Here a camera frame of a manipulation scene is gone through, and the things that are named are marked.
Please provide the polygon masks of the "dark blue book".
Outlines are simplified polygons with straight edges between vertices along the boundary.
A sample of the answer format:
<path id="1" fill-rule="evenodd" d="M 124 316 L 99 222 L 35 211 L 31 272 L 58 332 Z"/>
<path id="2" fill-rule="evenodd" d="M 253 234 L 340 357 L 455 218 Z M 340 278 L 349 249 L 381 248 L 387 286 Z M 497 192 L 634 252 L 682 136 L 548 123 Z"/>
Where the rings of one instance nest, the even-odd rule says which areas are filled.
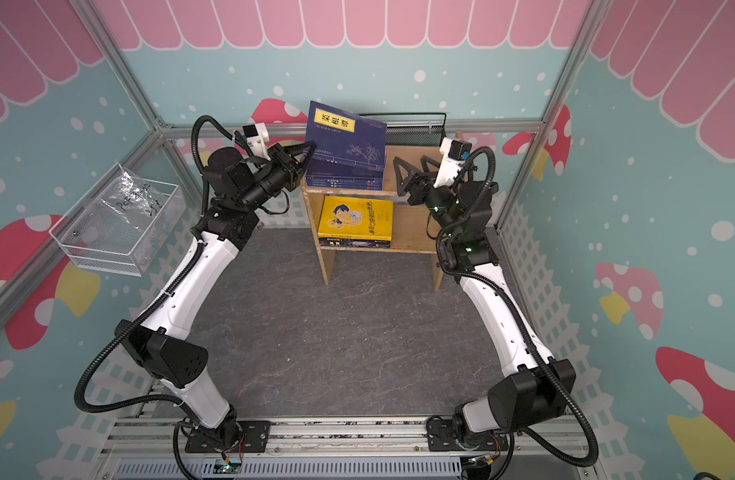
<path id="1" fill-rule="evenodd" d="M 307 184 L 323 188 L 379 191 L 383 189 L 383 171 L 313 160 L 308 166 Z"/>
<path id="2" fill-rule="evenodd" d="M 387 124 L 379 120 L 311 101 L 306 141 L 315 143 L 316 159 L 385 170 Z"/>

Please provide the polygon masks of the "yellow cartoon book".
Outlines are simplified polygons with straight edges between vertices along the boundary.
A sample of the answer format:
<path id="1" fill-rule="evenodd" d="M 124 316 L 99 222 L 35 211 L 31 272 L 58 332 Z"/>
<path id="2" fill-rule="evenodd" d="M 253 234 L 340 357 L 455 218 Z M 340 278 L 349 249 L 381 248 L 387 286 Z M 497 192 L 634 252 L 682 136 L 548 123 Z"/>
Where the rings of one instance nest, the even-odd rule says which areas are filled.
<path id="1" fill-rule="evenodd" d="M 326 196 L 318 225 L 318 237 L 323 240 L 391 242 L 393 202 Z"/>

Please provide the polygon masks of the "black deer antler book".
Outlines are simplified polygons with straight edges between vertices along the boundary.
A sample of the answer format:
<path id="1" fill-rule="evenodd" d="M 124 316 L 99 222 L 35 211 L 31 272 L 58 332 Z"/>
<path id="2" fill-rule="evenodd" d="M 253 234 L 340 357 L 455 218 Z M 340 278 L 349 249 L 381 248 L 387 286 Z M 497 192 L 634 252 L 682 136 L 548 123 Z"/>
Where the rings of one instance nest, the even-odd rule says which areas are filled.
<path id="1" fill-rule="evenodd" d="M 389 240 L 322 237 L 319 244 L 321 248 L 391 249 Z"/>

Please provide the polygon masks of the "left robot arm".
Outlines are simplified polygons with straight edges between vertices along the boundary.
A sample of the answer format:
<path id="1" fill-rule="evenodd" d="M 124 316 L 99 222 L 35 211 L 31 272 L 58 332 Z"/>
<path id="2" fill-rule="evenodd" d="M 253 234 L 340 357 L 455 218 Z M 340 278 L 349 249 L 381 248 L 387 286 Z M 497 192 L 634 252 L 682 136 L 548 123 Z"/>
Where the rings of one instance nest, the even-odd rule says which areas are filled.
<path id="1" fill-rule="evenodd" d="M 197 164 L 205 210 L 191 230 L 190 250 L 160 295 L 135 320 L 118 324 L 114 339 L 82 374 L 74 394 L 79 410 L 100 414 L 169 402 L 184 410 L 201 442 L 228 450 L 241 441 L 237 412 L 209 374 L 209 353 L 190 342 L 189 336 L 203 303 L 256 229 L 258 210 L 271 198 L 300 185 L 315 150 L 313 142 L 274 144 L 264 156 L 246 157 L 238 148 L 224 147 L 214 151 L 207 163 Z M 168 393 L 91 404 L 86 398 L 87 387 L 119 346 L 161 380 Z"/>

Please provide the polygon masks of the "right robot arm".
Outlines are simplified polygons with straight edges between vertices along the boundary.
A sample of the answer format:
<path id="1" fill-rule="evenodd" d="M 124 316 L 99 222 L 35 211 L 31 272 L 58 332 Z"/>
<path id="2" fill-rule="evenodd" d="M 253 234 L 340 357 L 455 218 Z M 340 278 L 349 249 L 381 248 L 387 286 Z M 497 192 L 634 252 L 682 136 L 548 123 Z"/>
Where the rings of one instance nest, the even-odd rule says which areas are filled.
<path id="1" fill-rule="evenodd" d="M 435 185 L 443 163 L 429 157 L 415 166 L 393 160 L 397 193 L 411 206 L 423 205 L 439 224 L 435 236 L 437 263 L 453 277 L 475 305 L 501 365 L 501 378 L 485 396 L 455 408 L 451 419 L 429 418 L 429 445 L 477 450 L 507 448 L 505 464 L 515 452 L 515 436 L 523 433 L 547 453 L 575 467 L 591 467 L 599 459 L 599 441 L 591 422 L 571 396 L 575 367 L 559 360 L 539 340 L 509 291 L 499 258 L 489 244 L 485 224 L 497 190 L 495 159 L 487 160 L 481 181 L 473 178 L 473 160 L 459 162 L 449 185 Z M 587 441 L 583 456 L 571 455 L 535 431 L 535 425 L 571 413 Z"/>

